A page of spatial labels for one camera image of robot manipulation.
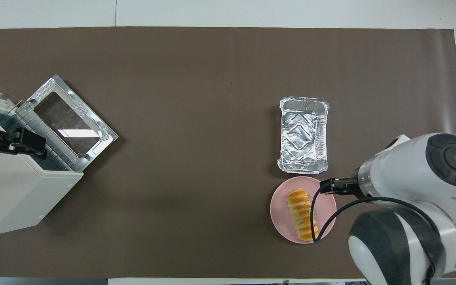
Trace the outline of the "pink round plate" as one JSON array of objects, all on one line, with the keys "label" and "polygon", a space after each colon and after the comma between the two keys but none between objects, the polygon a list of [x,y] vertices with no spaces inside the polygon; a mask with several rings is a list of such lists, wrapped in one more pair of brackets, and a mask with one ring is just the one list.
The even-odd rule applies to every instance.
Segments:
[{"label": "pink round plate", "polygon": [[295,233],[294,224],[287,205],[287,196],[291,191],[302,188],[308,193],[312,203],[311,211],[315,214],[319,231],[331,215],[336,212],[336,202],[331,195],[319,194],[315,200],[313,199],[314,194],[319,189],[319,184],[320,182],[312,177],[300,176],[284,181],[275,190],[270,204],[271,219],[277,231],[287,240],[304,245],[313,243],[301,241]]}]

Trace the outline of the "aluminium foil tray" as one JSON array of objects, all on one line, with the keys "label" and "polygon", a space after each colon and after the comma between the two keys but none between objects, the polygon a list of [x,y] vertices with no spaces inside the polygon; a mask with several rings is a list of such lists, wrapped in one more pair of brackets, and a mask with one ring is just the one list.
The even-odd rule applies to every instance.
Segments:
[{"label": "aluminium foil tray", "polygon": [[327,101],[287,96],[280,100],[278,167],[285,173],[321,174],[328,170]]}]

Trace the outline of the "brown table mat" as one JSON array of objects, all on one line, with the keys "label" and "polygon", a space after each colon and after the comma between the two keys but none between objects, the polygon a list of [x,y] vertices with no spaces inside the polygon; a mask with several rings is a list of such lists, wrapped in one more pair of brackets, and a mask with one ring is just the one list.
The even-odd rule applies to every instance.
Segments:
[{"label": "brown table mat", "polygon": [[0,29],[0,92],[58,75],[119,138],[37,225],[0,234],[0,277],[361,278],[346,210],[316,245],[273,226],[286,96],[326,100],[328,170],[398,135],[456,134],[453,30]]}]

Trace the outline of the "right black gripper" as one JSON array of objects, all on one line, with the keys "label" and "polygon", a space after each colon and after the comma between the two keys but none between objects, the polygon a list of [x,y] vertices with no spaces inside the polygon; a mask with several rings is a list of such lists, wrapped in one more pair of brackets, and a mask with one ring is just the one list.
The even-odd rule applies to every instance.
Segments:
[{"label": "right black gripper", "polygon": [[322,194],[341,194],[342,196],[365,196],[356,178],[330,178],[320,182],[320,187],[323,186],[327,188],[321,191]]}]

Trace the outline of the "white toaster oven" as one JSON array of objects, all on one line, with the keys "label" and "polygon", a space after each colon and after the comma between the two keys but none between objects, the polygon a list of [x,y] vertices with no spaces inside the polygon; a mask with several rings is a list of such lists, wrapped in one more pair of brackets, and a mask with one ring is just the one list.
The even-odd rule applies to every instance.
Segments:
[{"label": "white toaster oven", "polygon": [[[0,130],[20,126],[14,103],[0,92]],[[84,172],[44,170],[25,154],[0,155],[0,234],[38,225]]]}]

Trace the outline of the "golden twisted bread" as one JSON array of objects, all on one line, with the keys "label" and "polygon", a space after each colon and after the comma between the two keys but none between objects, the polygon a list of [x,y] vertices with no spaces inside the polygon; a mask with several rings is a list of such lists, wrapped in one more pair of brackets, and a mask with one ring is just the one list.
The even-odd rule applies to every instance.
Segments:
[{"label": "golden twisted bread", "polygon": [[302,188],[291,191],[287,196],[287,205],[297,237],[301,241],[313,242],[319,229],[308,193]]}]

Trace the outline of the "glass oven door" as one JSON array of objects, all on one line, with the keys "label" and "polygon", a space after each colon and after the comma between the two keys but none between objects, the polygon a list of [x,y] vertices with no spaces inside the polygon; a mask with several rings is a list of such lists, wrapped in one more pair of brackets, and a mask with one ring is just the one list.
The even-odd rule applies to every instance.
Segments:
[{"label": "glass oven door", "polygon": [[76,154],[74,172],[82,173],[119,136],[60,76],[48,79],[28,102],[47,109],[54,129]]}]

